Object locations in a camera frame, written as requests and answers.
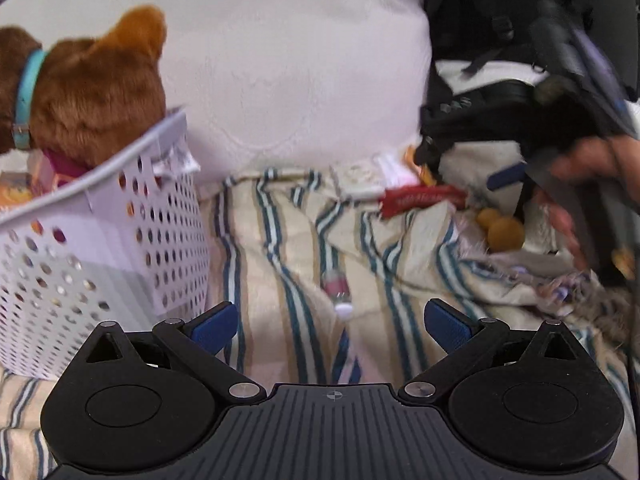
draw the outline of human hand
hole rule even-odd
[[[572,183],[584,182],[594,177],[619,178],[618,165],[612,151],[622,168],[622,177],[629,195],[640,203],[640,140],[627,135],[580,140],[567,155],[558,157],[550,170],[554,176]],[[564,244],[574,257],[575,267],[585,270],[587,261],[575,236],[571,215],[541,190],[538,190],[536,199],[538,203],[548,206],[549,221],[564,235]]]

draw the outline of bottle cap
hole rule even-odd
[[[334,306],[335,314],[342,321],[346,321],[353,313],[353,305],[351,303],[337,303]]]

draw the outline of white plastic basket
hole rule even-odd
[[[102,320],[144,331],[203,311],[209,251],[192,177],[157,181],[152,169],[186,126],[178,111],[84,177],[2,217],[8,370],[53,379]]]

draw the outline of strap buckle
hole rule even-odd
[[[31,132],[28,124],[14,124],[12,130],[14,144],[18,150],[28,150],[31,144]]]
[[[513,30],[513,23],[509,16],[494,16],[491,19],[491,27],[498,35],[498,39],[503,43],[509,43],[513,41],[515,32]]]

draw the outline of blue gripper pad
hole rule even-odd
[[[426,304],[424,327],[447,354],[478,332],[475,322],[442,300],[431,300]]]
[[[194,327],[190,338],[210,354],[216,355],[238,332],[238,321],[238,308],[228,303]]]
[[[524,162],[519,162],[489,176],[486,181],[486,188],[489,191],[497,191],[511,184],[516,184],[516,182],[522,182],[526,171],[527,165]]]

